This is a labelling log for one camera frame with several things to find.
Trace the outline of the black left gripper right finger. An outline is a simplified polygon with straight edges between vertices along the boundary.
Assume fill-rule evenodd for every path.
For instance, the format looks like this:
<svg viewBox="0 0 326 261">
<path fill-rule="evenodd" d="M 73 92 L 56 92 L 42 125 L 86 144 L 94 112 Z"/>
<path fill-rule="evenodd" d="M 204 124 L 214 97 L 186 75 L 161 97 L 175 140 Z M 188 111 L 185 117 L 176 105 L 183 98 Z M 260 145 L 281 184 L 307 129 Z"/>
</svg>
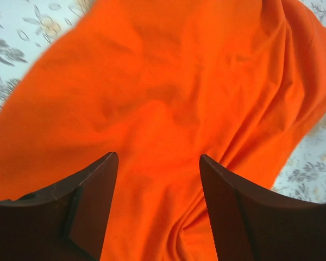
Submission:
<svg viewBox="0 0 326 261">
<path fill-rule="evenodd" d="M 326 260 L 326 203 L 265 189 L 205 154 L 199 169 L 219 260 Z"/>
</svg>

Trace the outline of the orange t shirt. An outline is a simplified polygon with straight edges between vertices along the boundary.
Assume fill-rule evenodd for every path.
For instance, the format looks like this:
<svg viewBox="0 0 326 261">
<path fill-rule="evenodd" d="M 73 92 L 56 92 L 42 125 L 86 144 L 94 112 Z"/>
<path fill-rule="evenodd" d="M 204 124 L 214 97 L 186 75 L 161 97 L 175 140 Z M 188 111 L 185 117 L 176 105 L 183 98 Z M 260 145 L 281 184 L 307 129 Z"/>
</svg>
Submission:
<svg viewBox="0 0 326 261">
<path fill-rule="evenodd" d="M 0 201 L 116 152 L 102 259 L 216 260 L 199 157 L 270 188 L 325 113 L 299 1 L 97 1 L 0 112 Z"/>
</svg>

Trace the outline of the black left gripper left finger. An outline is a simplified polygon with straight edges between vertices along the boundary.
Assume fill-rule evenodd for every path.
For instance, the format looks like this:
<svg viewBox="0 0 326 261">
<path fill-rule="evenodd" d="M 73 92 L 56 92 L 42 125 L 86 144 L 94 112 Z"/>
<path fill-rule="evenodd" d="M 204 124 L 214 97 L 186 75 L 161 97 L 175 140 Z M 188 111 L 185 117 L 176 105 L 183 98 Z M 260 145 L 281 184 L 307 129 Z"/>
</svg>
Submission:
<svg viewBox="0 0 326 261">
<path fill-rule="evenodd" d="M 100 260 L 118 170 L 114 152 L 16 201 L 0 201 L 0 260 Z"/>
</svg>

